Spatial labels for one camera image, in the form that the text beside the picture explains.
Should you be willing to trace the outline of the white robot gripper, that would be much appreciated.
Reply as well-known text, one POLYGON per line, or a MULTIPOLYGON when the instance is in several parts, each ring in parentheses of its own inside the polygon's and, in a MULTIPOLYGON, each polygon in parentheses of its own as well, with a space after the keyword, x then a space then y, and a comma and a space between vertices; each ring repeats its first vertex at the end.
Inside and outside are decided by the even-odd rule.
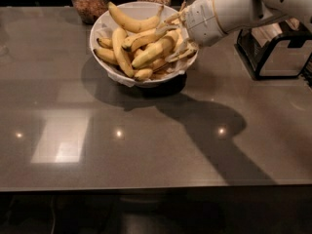
POLYGON ((165 58, 166 62, 175 62, 192 58, 199 46, 212 46, 227 33, 222 29, 215 9, 215 0, 196 0, 184 11, 177 12, 164 19, 155 30, 156 35, 168 30, 185 27, 189 37, 182 41, 176 51, 165 58))

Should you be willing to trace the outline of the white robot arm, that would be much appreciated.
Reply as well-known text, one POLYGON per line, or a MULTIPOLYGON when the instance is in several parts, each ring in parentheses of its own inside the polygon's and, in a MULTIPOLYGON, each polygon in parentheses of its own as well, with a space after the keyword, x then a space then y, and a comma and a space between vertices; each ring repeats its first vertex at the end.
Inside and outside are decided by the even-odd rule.
POLYGON ((227 34, 289 18, 312 30, 312 0, 195 0, 182 11, 164 19, 159 32, 174 20, 199 46, 211 46, 227 34))

